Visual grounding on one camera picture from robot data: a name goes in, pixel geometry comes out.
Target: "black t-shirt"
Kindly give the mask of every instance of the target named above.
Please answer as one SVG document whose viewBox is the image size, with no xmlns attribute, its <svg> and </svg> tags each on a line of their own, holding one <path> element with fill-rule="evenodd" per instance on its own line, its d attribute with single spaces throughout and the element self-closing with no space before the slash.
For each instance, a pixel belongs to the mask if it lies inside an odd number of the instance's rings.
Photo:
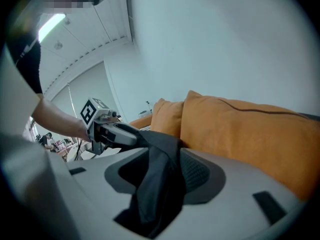
<svg viewBox="0 0 320 240">
<path fill-rule="evenodd" d="M 41 145 L 43 145 L 43 146 L 48 145 L 47 136 L 46 136 L 46 135 L 43 135 L 43 136 L 41 137 L 41 139 L 39 140 L 39 143 L 40 143 Z"/>
<path fill-rule="evenodd" d="M 26 46 L 31 46 L 23 57 L 21 57 Z M 42 94 L 42 88 L 39 77 L 39 67 L 41 58 L 41 46 L 36 36 L 32 34 L 23 34 L 19 37 L 8 38 L 6 41 L 8 49 L 11 53 L 14 64 L 36 94 Z"/>
</svg>

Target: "person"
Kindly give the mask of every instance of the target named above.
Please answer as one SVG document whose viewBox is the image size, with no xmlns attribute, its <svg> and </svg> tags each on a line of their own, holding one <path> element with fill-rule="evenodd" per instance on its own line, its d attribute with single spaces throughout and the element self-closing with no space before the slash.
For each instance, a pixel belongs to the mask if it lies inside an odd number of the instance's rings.
<svg viewBox="0 0 320 240">
<path fill-rule="evenodd" d="M 43 5 L 48 3 L 48 1 L 42 1 Z M 65 0 L 65 3 L 71 4 L 71 0 Z M 14 23 L 8 27 L 6 44 L 17 69 L 40 98 L 31 116 L 36 123 L 49 131 L 90 142 L 87 129 L 80 119 L 64 113 L 44 97 L 39 76 L 41 45 L 38 40 L 37 26 L 40 15 L 38 8 L 41 6 L 34 0 L 18 7 L 23 6 L 25 9 L 22 13 L 21 11 L 12 13 Z"/>
<path fill-rule="evenodd" d="M 44 146 L 44 148 L 46 150 L 53 150 L 54 149 L 54 146 L 53 145 L 48 145 L 48 140 L 52 139 L 52 133 L 51 132 L 48 132 L 46 135 L 43 135 L 40 140 L 39 140 L 39 143 Z"/>
</svg>

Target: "ceiling light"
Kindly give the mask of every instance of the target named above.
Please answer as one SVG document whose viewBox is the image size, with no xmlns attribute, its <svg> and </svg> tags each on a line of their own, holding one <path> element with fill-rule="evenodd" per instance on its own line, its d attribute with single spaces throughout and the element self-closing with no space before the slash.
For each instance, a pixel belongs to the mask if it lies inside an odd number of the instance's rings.
<svg viewBox="0 0 320 240">
<path fill-rule="evenodd" d="M 48 35 L 48 33 L 64 18 L 66 17 L 65 14 L 55 14 L 52 16 L 40 29 L 38 32 L 38 39 L 41 43 L 42 40 Z"/>
</svg>

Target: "ceiling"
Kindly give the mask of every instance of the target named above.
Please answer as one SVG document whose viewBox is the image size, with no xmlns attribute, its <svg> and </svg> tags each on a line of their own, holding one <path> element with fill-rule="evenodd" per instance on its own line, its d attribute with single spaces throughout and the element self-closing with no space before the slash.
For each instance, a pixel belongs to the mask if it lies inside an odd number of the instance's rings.
<svg viewBox="0 0 320 240">
<path fill-rule="evenodd" d="M 103 0 L 66 17 L 41 42 L 40 83 L 43 93 L 73 63 L 92 51 L 127 36 L 121 0 Z M 42 26 L 52 15 L 44 14 Z M 62 48 L 56 49 L 57 43 Z"/>
</svg>

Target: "black cloth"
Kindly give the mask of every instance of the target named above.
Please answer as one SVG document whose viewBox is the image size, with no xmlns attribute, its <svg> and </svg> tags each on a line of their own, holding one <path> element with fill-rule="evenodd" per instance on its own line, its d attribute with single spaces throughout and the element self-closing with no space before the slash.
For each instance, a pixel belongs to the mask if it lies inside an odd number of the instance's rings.
<svg viewBox="0 0 320 240">
<path fill-rule="evenodd" d="M 39 143 L 40 143 L 41 145 L 43 145 L 44 147 L 45 147 L 45 145 L 48 145 L 47 136 L 46 136 L 46 135 L 43 135 L 43 136 L 41 137 L 41 139 L 39 140 Z"/>
<path fill-rule="evenodd" d="M 186 194 L 180 167 L 179 138 L 155 131 L 139 131 L 137 147 L 148 147 L 148 167 L 141 182 L 136 182 L 129 209 L 114 220 L 150 239 L 155 238 L 181 211 Z M 139 174 L 127 170 L 128 177 Z"/>
<path fill-rule="evenodd" d="M 31 89 L 36 94 L 42 94 L 42 88 L 39 77 L 39 67 L 41 59 L 41 46 L 38 40 L 36 40 L 32 49 L 27 52 L 22 58 L 26 46 L 31 46 L 33 41 L 37 37 L 33 34 L 22 34 L 19 37 L 11 37 L 6 40 L 6 44 L 12 56 L 14 64 L 23 76 L 24 80 L 28 83 Z"/>
</svg>

